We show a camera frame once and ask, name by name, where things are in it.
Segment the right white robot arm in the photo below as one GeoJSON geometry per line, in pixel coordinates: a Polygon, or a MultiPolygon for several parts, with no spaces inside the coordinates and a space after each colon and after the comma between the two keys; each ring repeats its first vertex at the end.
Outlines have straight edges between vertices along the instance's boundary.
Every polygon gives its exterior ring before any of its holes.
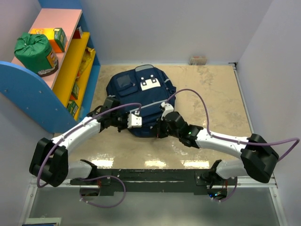
{"type": "Polygon", "coordinates": [[[187,147],[211,149],[234,156],[236,159],[233,161],[216,161],[205,176],[215,185],[240,176],[250,176],[258,182],[267,183],[279,159],[276,151],[257,134],[251,137],[209,134],[201,126],[188,124],[178,112],[157,119],[151,131],[157,138],[172,136],[187,147]]]}

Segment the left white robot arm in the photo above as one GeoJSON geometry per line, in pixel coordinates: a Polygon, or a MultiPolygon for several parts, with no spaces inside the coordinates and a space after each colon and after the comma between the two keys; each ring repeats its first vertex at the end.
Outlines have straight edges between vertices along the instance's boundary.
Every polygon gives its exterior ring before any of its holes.
{"type": "Polygon", "coordinates": [[[103,105],[89,112],[83,120],[67,132],[52,139],[38,141],[29,172],[46,185],[57,187],[66,179],[81,178],[87,185],[97,181],[96,166],[89,161],[70,161],[76,148],[104,129],[114,126],[119,130],[128,128],[129,112],[120,102],[108,97],[103,105]]]}

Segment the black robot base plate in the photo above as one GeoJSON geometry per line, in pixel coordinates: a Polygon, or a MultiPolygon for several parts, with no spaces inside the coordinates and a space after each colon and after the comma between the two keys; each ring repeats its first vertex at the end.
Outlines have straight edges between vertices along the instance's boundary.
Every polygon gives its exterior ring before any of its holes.
{"type": "Polygon", "coordinates": [[[80,192],[112,196],[115,192],[192,193],[224,198],[236,179],[221,179],[211,169],[96,169],[89,181],[72,179],[80,192]]]}

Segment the navy blue school backpack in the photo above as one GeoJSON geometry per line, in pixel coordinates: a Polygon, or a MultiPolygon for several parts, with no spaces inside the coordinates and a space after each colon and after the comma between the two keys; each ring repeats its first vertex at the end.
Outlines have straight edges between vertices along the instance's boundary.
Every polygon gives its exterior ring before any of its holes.
{"type": "Polygon", "coordinates": [[[106,92],[122,105],[134,102],[142,104],[139,114],[142,127],[132,128],[129,132],[136,137],[146,138],[155,136],[153,128],[163,113],[160,105],[176,92],[176,86],[164,71],[153,65],[141,65],[114,75],[106,92]]]}

